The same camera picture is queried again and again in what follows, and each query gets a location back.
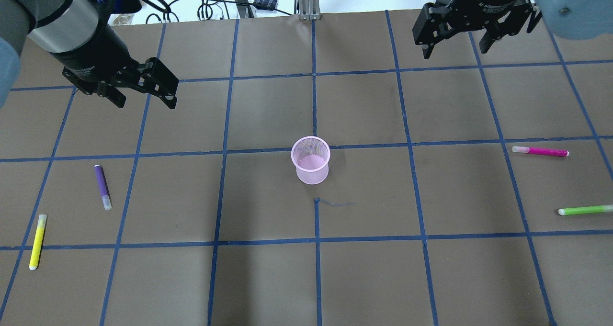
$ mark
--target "pink marker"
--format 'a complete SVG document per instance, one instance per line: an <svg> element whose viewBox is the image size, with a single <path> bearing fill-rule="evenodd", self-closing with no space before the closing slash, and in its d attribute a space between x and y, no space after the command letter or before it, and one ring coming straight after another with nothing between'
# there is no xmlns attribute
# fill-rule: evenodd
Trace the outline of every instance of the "pink marker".
<svg viewBox="0 0 613 326"><path fill-rule="evenodd" d="M513 150L513 152L523 152L524 154L536 154L536 155L547 155L547 156L566 157L571 154L567 150L547 149L546 147L514 146L511 149Z"/></svg>

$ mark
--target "grid line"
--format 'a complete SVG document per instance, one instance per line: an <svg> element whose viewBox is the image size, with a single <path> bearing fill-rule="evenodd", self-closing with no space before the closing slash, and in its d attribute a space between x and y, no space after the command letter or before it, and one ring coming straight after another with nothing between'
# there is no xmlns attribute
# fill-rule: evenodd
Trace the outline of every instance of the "grid line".
<svg viewBox="0 0 613 326"><path fill-rule="evenodd" d="M317 57L315 50L315 40L315 20L311 20L311 62L313 64L313 136L317 136L317 84L315 82L315 78L317 77Z"/></svg>
<svg viewBox="0 0 613 326"><path fill-rule="evenodd" d="M392 54L394 54L394 66L396 67L396 80L398 82L398 94L400 95L400 108L402 111L402 121L405 127L405 135L407 136L407 143L412 143L411 133L409 132L409 125L407 121L407 109L405 108L405 96L402 89L402 80L400 78L400 67L398 65L398 53L396 51L396 42L394 40L394 30L392 29L392 21L389 18L389 11L385 10L385 16L387 20L387 28L389 30L390 43L392 44ZM409 162L411 165L411 177L413 182L413 191L415 193L415 203L418 209L418 219L420 220L420 237L423 242L423 263L425 265L425 276L428 285L428 292L430 296L430 305L432 312L432 321L434 326L438 326L438 314L436 313L436 300L434 297L434 286L432 283L432 273L430 268L430 256L428 254L428 236L425 231L425 224L423 223L423 212L420 198L420 186L418 185L418 176L415 170L415 160L413 156L412 145L407 145L409 151Z"/></svg>
<svg viewBox="0 0 613 326"><path fill-rule="evenodd" d="M226 103L226 123L224 125L224 144L223 159L221 160L221 178L219 178L219 199L217 200L217 219L215 221L215 245L213 246L213 256L211 259L211 278L208 289L208 311L206 324L211 325L213 321L213 297L215 296L215 276L217 273L217 254L219 252L219 231L221 228L221 209L224 198L224 182L226 179L226 162L228 156L228 128L230 127L230 107L232 105L232 85L234 84L234 64L236 62L236 46L238 42L238 24L234 25L234 39L232 40L232 60L230 61L230 79L228 80L228 98Z"/></svg>
<svg viewBox="0 0 613 326"><path fill-rule="evenodd" d="M166 23L162 25L162 33L159 38L158 52L156 58L159 58L162 53L162 44L164 43L164 34L166 34ZM104 325L104 321L107 315L107 307L109 306L109 297L111 287L113 285L114 269L117 264L117 257L119 256L121 237L123 236L123 228L125 226L125 217L127 217L127 209L130 205L130 198L132 197L132 187L134 186L134 178L136 176L136 168L138 167L138 158L140 154L140 147L143 141L143 134L145 132L145 124L147 122L147 113L149 112L149 102L151 102L151 94L147 94L147 100L145 101L145 107L143 109L142 121L140 121L140 131L138 132L138 142L136 143L136 153L134 154L134 163L132 164L132 173L130 175L130 181L127 185L127 193L125 194L125 202L123 204L123 212L121 213L121 221L119 223L119 229L117 231L117 240L115 241L113 259L111 261L111 267L109 270L109 279L107 281L107 287L104 293L104 300L102 302L102 310L100 313L100 326Z"/></svg>
<svg viewBox="0 0 613 326"><path fill-rule="evenodd" d="M322 305L321 305L321 241L319 238L319 198L313 201L315 209L315 285L317 297L317 326L322 326Z"/></svg>
<svg viewBox="0 0 613 326"><path fill-rule="evenodd" d="M515 199L517 200L517 206L519 208L519 214L522 218L523 229L525 231L526 239L528 240L528 247L530 249L530 255L532 256L532 262L534 263L534 271L536 271L536 278L538 280L539 287L541 289L541 295L543 296L543 302L545 303L545 310L547 312L547 317L549 318L549 323L551 326L557 326L556 321L554 320L554 314L551 310L551 306L549 304L549 297L547 297L547 290L545 289L545 281L543 281L543 276L541 274L541 267L538 263L538 258L536 256L536 250L534 249L534 243L532 242L532 235L530 235L530 228L528 226L528 220L526 218L525 211L523 209L522 198L519 194L519 187L517 187L517 180L515 180L515 173L513 171L513 166L511 164L511 159L509 157L508 149L506 148L506 143L504 140L504 135L502 132L502 128L500 127L500 121L498 119L498 115L496 113L496 108L493 103L492 93L490 92L490 88L488 86L488 80L486 78L486 74L484 69L481 67L481 59L479 58L479 53L477 52L477 45L475 45L475 39L473 38L473 34L471 32L468 33L471 46L473 47L473 53L475 54L475 58L477 59L477 65L479 66L479 73L481 74L481 80L483 82L483 88L486 91L486 95L488 96L488 103L490 109L492 111L492 117L494 120L494 124L496 125L496 130L499 134L500 145L502 146L502 151L504 154L504 160L506 161L506 166L509 171L509 176L511 178L511 183L513 185L513 191L515 192Z"/></svg>
<svg viewBox="0 0 613 326"><path fill-rule="evenodd" d="M519 64L489 64L483 65L481 68L506 68L506 67L545 67L545 66L562 66L562 65L587 65L587 64L613 64L613 59L609 60L576 60L572 62L542 62L542 63L519 63ZM411 71L439 71L443 69L478 69L479 66L447 66L447 67L422 67L422 68L400 68L401 72ZM263 79L263 78L294 78L304 76L336 76L336 75L362 75L368 73L394 73L396 69L372 69L372 70L356 70L356 71L330 71L320 73L290 73L287 75L254 75L233 77L235 81L244 79ZM191 82L214 82L214 81L229 81L230 77L210 77L210 78L189 78L180 79L179 83ZM12 88L12 92L29 91L29 90L51 90L51 89L72 89L74 86L48 86L48 87L26 87Z"/></svg>
<svg viewBox="0 0 613 326"><path fill-rule="evenodd" d="M46 180L49 177L51 166L53 165L53 158L55 156L55 153L57 152L57 146L59 145L59 141L62 137L62 132L64 132L64 127L66 126L66 121L68 120L68 112L70 112L70 108L72 106L72 101L74 100L75 93L77 93L77 88L72 88L72 92L70 93L70 99L68 99L68 104L66 105L66 111L64 112L62 123L59 126L59 131L57 132L57 137L55 138L55 144L53 145L53 151L51 152L51 159L49 160L49 164L46 167L45 175L43 176L42 182L40 183L39 193L36 197L36 202L34 203L32 213L30 214L28 226L26 227L26 231L23 235L22 245L19 248L17 259L15 260L15 266L13 267L13 272L11 273L9 284L7 285L6 292L4 294L4 298L2 299L2 305L0 306L0 320L2 320L2 317L4 315L4 310L6 309L6 304L9 301L9 295L11 294L11 288L13 288L13 283L15 282L15 277L17 276L17 271L22 261L23 252L25 250L26 243L28 242L28 237L29 237L30 231L32 230L32 225L34 223L36 213L38 212L38 208L40 205L40 199L42 198L42 193L45 190Z"/></svg>
<svg viewBox="0 0 613 326"><path fill-rule="evenodd" d="M613 136L598 136L602 140L611 140ZM546 141L585 141L594 140L593 136L578 137L554 137L554 138L513 138L505 139L505 143L523 142L546 142ZM437 146L437 145L470 145L470 144L491 144L500 143L500 140L458 140L458 141L423 141L413 142L412 146ZM349 144L349 145L330 145L331 150L337 149L366 149L373 147L404 147L407 143L375 143L375 144ZM233 149L227 150L228 155L252 154L256 152L283 152L291 151L291 147L265 147L261 149ZM138 157L168 157L168 156L201 156L201 155L223 155L222 150L212 151L177 151L177 152L151 152L147 154L110 154L110 155L85 155L85 156L59 156L59 157L27 157L27 158L0 158L1 163L7 162L45 162L45 161L70 161L70 160L97 160L112 158L135 158Z"/></svg>
<svg viewBox="0 0 613 326"><path fill-rule="evenodd" d="M613 229L589 230L556 230L547 232L530 232L532 237L550 236L585 236L585 235L613 235ZM477 233L477 234L435 234L427 235L428 240L438 239L489 239L489 238L521 238L526 237L525 232L515 233ZM421 235L387 235L387 236L340 236L319 238L289 238L289 239L260 239L260 240L230 240L230 241L186 241L186 242L160 242L160 243L122 243L120 248L164 248L164 247L212 247L212 246L266 246L287 245L292 243L350 243L350 242L380 242L380 241L421 241ZM72 250L72 249L109 249L114 243L85 244L85 245L43 245L44 250ZM22 246L0 246L0 251L20 250Z"/></svg>
<svg viewBox="0 0 613 326"><path fill-rule="evenodd" d="M564 57L562 57L562 52L560 51L560 47L558 47L558 43L556 42L556 38L554 38L554 34L549 29L547 29L547 32L549 33L549 37L551 38L551 42L554 44L554 48L556 49L556 53L558 54L558 58L560 58L560 63L562 64L562 68L564 69L564 73L567 76L568 83L570 84L571 88L573 89L573 93L575 95L575 98L577 99L577 103L579 104L579 107L581 108L581 112L583 112L583 115L585 116L585 121L587 121L587 125L590 128L591 134L593 136L593 140L596 141L596 145L598 146L598 150L600 150L600 155L602 155L602 159L604 160L604 165L606 165L607 170L609 171L609 176L613 180L613 169L611 169L611 163L609 162L609 159L607 158L607 154L604 152L604 147L602 147L602 143L600 143L600 138L598 137L598 132L596 132L596 128L594 127L594 124L592 123L592 121L590 119L590 115L588 114L587 109L585 108L583 100L581 100L581 95L579 94L577 86L575 86L575 84L573 82L573 78L571 77L571 73L569 72L567 64L564 61Z"/></svg>

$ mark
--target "marker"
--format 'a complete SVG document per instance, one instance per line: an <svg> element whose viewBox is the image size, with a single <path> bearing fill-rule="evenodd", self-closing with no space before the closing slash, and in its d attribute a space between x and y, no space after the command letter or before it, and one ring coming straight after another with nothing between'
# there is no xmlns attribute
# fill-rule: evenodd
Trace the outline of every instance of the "marker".
<svg viewBox="0 0 613 326"><path fill-rule="evenodd" d="M32 246L32 256L30 256L30 269L36 270L40 259L40 247L42 246L42 236L45 233L46 215L39 215L39 223L36 227L34 245Z"/></svg>
<svg viewBox="0 0 613 326"><path fill-rule="evenodd" d="M524 154L536 154L547 156L559 156L566 157L571 153L566 150L547 149L546 147L527 147L527 146L514 146L511 148L513 152L523 152Z"/></svg>
<svg viewBox="0 0 613 326"><path fill-rule="evenodd" d="M600 205L600 206L584 206L583 208L566 208L558 210L560 215L581 215L581 214L595 214L595 213L608 213L613 211L613 205Z"/></svg>
<svg viewBox="0 0 613 326"><path fill-rule="evenodd" d="M104 209L106 211L111 210L111 198L109 197L109 189L107 189L107 181L104 179L102 167L100 167L100 165L95 165L94 171L96 172L96 180L98 180L98 189L100 190L100 195L102 196Z"/></svg>

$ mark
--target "pink mesh cup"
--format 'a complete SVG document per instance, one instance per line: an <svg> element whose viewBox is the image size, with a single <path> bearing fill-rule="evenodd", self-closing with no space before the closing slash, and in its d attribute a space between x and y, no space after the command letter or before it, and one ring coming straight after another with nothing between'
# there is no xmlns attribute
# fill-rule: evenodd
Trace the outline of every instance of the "pink mesh cup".
<svg viewBox="0 0 613 326"><path fill-rule="evenodd" d="M300 138L292 147L296 175L305 184L316 185L328 176L330 147L319 137Z"/></svg>

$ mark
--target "green marker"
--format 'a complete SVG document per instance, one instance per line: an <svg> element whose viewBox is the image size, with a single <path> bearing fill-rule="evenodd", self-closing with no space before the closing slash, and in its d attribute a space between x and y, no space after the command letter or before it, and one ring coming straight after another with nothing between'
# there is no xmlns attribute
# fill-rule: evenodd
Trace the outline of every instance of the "green marker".
<svg viewBox="0 0 613 326"><path fill-rule="evenodd" d="M600 206L584 206L583 208L566 208L558 210L560 215L581 215L581 214L595 214L606 213L613 211L613 205L600 205Z"/></svg>

